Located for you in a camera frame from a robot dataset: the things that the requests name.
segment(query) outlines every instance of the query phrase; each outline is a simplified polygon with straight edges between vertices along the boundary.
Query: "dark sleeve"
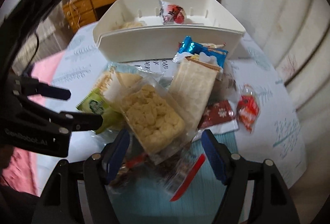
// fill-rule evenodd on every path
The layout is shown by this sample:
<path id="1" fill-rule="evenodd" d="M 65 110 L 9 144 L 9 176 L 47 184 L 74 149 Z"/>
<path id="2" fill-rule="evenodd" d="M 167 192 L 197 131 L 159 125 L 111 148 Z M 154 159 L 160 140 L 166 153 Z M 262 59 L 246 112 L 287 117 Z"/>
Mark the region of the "dark sleeve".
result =
<path id="1" fill-rule="evenodd" d="M 30 224 L 39 197 L 25 192 L 18 192 L 8 186 L 0 186 L 0 210 L 7 212 L 8 217 L 14 216 L 18 224 Z"/>

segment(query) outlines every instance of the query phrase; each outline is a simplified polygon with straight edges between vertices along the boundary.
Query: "green snack package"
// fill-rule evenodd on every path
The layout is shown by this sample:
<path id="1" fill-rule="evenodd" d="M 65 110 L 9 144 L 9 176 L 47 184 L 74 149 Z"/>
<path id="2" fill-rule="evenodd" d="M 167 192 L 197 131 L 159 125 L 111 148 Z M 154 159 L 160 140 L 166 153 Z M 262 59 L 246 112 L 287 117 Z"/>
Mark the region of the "green snack package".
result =
<path id="1" fill-rule="evenodd" d="M 100 114 L 103 118 L 102 126 L 95 131 L 96 134 L 104 132 L 107 128 L 120 130 L 124 123 L 124 117 L 114 111 L 100 94 L 100 89 L 93 89 L 87 97 L 77 106 L 77 109 L 86 113 Z"/>

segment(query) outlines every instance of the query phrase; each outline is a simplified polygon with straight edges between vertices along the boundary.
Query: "white plastic bin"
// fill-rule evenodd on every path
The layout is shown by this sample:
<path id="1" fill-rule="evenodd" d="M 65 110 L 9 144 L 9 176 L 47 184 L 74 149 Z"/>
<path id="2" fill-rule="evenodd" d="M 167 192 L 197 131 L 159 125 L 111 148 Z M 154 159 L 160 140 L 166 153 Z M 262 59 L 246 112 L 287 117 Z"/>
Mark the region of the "white plastic bin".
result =
<path id="1" fill-rule="evenodd" d="M 172 58 L 186 35 L 199 43 L 225 43 L 230 57 L 245 33 L 216 0 L 164 1 L 185 10 L 185 25 L 163 25 L 159 0 L 117 0 L 93 30 L 95 44 L 105 57 L 116 62 Z M 118 29 L 133 21 L 146 26 Z"/>

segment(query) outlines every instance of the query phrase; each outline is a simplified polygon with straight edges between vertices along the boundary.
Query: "striped blue mat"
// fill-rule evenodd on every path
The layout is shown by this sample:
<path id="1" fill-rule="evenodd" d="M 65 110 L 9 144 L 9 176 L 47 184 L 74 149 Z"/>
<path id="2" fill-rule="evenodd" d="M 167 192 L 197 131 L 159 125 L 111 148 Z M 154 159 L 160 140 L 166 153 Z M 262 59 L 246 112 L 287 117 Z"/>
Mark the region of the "striped blue mat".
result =
<path id="1" fill-rule="evenodd" d="M 216 135 L 216 138 L 231 152 L 238 152 L 234 132 Z M 204 152 L 200 140 L 192 144 L 192 149 L 196 154 Z M 225 191 L 225 186 L 216 180 L 208 161 L 176 202 L 169 202 L 170 197 L 148 178 L 140 179 L 128 188 L 112 200 L 122 224 L 208 224 L 212 222 Z"/>

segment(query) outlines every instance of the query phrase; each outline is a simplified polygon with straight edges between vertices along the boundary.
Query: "red and white snack package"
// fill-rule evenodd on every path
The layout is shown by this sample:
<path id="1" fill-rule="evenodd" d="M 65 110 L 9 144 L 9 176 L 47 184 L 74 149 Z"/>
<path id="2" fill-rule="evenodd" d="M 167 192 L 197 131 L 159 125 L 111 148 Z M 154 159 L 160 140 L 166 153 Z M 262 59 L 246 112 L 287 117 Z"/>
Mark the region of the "red and white snack package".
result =
<path id="1" fill-rule="evenodd" d="M 193 141 L 200 139 L 205 129 L 210 129 L 213 134 L 223 134 L 237 130 L 238 123 L 228 100 L 217 101 L 207 106 L 199 122 L 198 129 L 199 131 Z"/>
<path id="2" fill-rule="evenodd" d="M 163 20 L 163 24 L 184 24 L 186 14 L 182 7 L 171 4 L 169 2 L 160 0 L 160 16 Z"/>
<path id="3" fill-rule="evenodd" d="M 244 124 L 246 130 L 250 133 L 259 112 L 257 95 L 250 85 L 245 84 L 241 91 L 241 99 L 237 104 L 237 119 Z"/>

